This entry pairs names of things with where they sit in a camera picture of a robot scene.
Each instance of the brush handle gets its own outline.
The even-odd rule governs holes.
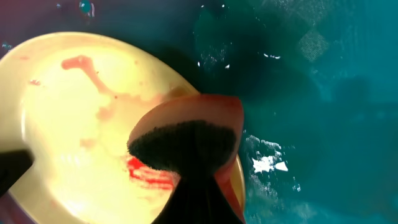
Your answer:
[[[214,177],[198,187],[181,179],[166,206],[152,224],[243,224],[225,199]]]

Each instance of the black brush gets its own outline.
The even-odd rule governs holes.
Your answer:
[[[181,176],[152,223],[244,223],[214,178],[236,156],[242,123],[239,100],[211,95],[165,103],[141,119],[131,134],[130,154],[153,169]]]

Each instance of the yellow plate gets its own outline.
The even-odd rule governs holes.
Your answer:
[[[11,195],[37,223],[150,223],[173,178],[138,169],[126,141],[151,108],[192,94],[166,64],[109,37],[61,32],[24,42],[0,61],[0,151],[35,156]],[[231,181],[243,207],[239,159]]]

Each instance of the red stain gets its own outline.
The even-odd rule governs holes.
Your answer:
[[[57,208],[57,207],[58,207],[58,204],[56,203],[56,201],[51,200],[51,201],[50,201],[50,206],[53,207],[53,208]]]
[[[42,83],[38,80],[30,80],[29,84],[31,85],[36,85],[36,86],[40,86]]]
[[[139,182],[145,182],[145,188],[162,190],[173,190],[174,188],[171,174],[166,171],[150,170],[135,157],[128,160],[127,168],[129,169],[130,178]]]
[[[112,99],[107,107],[99,108],[99,111],[96,114],[96,117],[99,120],[107,121],[108,119],[112,118],[117,106],[116,101],[114,101],[113,99],[116,98],[120,99],[121,101],[146,106],[148,108],[153,108],[154,106],[158,105],[163,99],[162,95],[158,95],[153,97],[153,99],[149,101],[144,101],[141,99],[140,96],[131,96],[126,93],[117,93],[109,89],[105,85],[105,83],[103,83],[102,80],[99,78],[98,72],[95,70],[93,60],[84,55],[79,55],[77,57],[66,59],[62,61],[61,66],[65,70],[73,68],[81,69],[97,88],[99,94],[108,95]]]
[[[70,59],[66,59],[61,63],[61,66],[65,70],[72,68],[81,69],[87,77],[93,82],[94,86],[97,87],[98,93],[110,94],[112,91],[101,81],[95,71],[93,60],[84,55],[79,55]]]
[[[113,113],[114,113],[113,108],[100,107],[95,116],[100,121],[107,121],[112,118]]]
[[[80,139],[80,147],[84,147],[86,149],[91,149],[96,144],[95,139]]]

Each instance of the teal water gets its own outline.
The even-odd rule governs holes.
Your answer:
[[[201,92],[239,96],[247,223],[398,223],[398,1],[0,4],[3,53],[48,32],[94,32]],[[265,157],[271,169],[258,171]]]

